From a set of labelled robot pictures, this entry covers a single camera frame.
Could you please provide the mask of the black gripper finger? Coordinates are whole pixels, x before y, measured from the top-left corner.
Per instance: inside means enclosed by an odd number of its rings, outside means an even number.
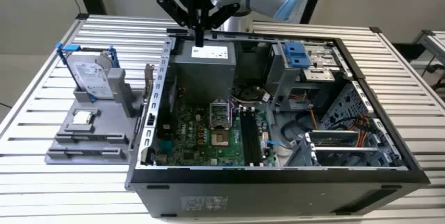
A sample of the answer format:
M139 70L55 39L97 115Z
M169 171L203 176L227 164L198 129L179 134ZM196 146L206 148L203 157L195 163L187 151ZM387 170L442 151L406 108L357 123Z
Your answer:
M192 29L195 34L195 46L200 46L200 24L198 20L198 9L194 0L183 0L187 10L183 10L175 0L156 0L159 6L167 12L176 24Z
M202 8L199 18L199 47L203 47L204 31L218 28L235 14L235 12L239 10L239 7L239 3L224 5L211 15L208 15L210 6L204 6Z

